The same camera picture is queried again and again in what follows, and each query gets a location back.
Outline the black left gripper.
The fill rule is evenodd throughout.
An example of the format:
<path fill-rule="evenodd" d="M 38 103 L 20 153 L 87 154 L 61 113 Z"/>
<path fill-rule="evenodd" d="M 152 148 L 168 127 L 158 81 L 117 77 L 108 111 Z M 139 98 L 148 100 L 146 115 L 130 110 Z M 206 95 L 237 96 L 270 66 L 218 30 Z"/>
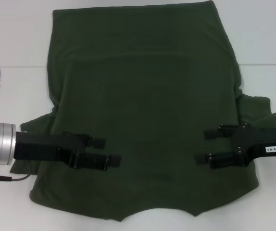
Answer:
<path fill-rule="evenodd" d="M 85 147 L 104 148 L 105 144 L 103 138 L 67 131 L 57 135 L 17 132 L 14 159 L 60 161 L 73 169 L 107 170 L 108 167 L 119 167 L 122 160 L 120 155 L 85 152 Z"/>

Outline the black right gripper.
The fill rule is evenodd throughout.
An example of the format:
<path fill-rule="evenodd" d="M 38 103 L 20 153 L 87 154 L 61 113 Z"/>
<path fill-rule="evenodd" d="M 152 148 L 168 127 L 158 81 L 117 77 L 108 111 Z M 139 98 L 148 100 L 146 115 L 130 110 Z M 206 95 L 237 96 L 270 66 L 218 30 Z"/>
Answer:
<path fill-rule="evenodd" d="M 204 131 L 206 140 L 232 136 L 233 153 L 196 154 L 194 155 L 196 164 L 209 165 L 211 169 L 245 167 L 254 159 L 276 156 L 276 128 L 221 124 L 216 129 Z"/>

